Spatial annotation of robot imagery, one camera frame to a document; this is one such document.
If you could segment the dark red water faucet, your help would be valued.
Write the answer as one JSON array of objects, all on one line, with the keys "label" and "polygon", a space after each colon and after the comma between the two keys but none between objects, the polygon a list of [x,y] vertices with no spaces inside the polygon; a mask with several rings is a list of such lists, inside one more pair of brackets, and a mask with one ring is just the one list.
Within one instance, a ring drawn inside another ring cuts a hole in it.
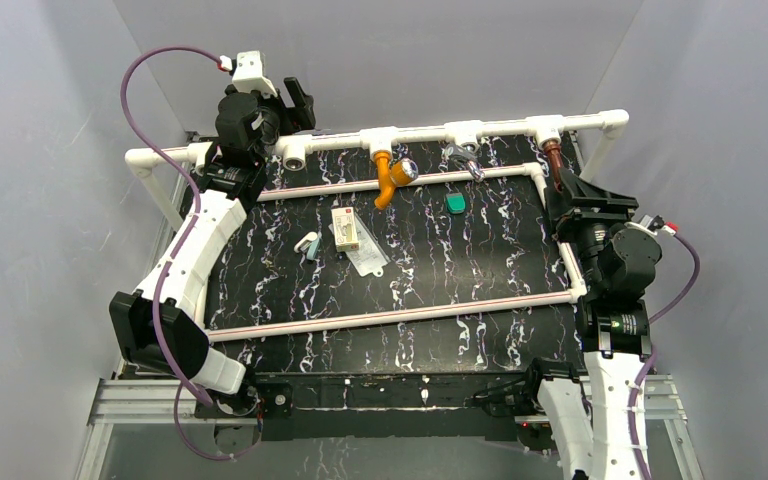
[{"label": "dark red water faucet", "polygon": [[560,141],[557,139],[546,140],[542,144],[542,150],[549,164],[550,175],[557,192],[563,191],[561,170],[563,169]]}]

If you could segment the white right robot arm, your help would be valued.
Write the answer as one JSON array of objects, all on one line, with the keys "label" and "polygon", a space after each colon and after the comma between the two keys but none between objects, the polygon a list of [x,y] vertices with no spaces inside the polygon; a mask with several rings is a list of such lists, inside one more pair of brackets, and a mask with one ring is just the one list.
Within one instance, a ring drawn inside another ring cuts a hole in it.
[{"label": "white right robot arm", "polygon": [[525,405],[546,414],[568,479],[648,479],[645,379],[655,359],[643,300],[662,250],[633,220],[637,201],[567,168],[544,191],[551,232],[572,249],[583,282],[576,330],[590,386],[555,370],[523,387]]}]

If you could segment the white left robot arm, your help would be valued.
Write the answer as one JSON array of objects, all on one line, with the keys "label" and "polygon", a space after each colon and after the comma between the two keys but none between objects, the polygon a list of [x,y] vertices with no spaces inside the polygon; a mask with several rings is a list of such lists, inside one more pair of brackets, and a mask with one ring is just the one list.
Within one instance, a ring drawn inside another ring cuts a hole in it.
[{"label": "white left robot arm", "polygon": [[176,233],[149,274],[109,305],[124,359],[176,377],[196,394],[220,393],[235,416],[254,411],[257,387],[245,366],[216,350],[201,322],[200,298],[216,260],[245,222],[267,181],[267,162],[280,139],[316,126],[314,99],[294,77],[282,91],[267,79],[235,80],[218,105],[217,134],[185,147],[132,150],[130,160],[169,163],[188,182],[192,200]]}]

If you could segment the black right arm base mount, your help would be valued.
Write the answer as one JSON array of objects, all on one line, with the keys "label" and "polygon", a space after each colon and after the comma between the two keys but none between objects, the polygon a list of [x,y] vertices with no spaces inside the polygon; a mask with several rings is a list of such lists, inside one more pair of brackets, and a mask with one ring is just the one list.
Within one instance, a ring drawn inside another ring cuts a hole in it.
[{"label": "black right arm base mount", "polygon": [[[571,380],[580,384],[580,371],[570,362],[535,358],[525,372],[509,381],[495,381],[465,400],[468,407],[480,408],[492,418],[545,416],[538,401],[543,381]],[[556,453],[548,422],[516,421],[518,441],[531,450]]]}]

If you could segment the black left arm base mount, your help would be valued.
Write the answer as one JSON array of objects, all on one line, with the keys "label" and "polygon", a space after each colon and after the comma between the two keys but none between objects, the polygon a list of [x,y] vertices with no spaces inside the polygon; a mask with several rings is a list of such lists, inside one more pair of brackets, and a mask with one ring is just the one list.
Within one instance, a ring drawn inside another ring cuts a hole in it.
[{"label": "black left arm base mount", "polygon": [[292,413],[293,387],[276,377],[249,377],[233,394],[216,393],[216,408],[226,417],[252,419],[254,444],[264,439],[266,423]]}]

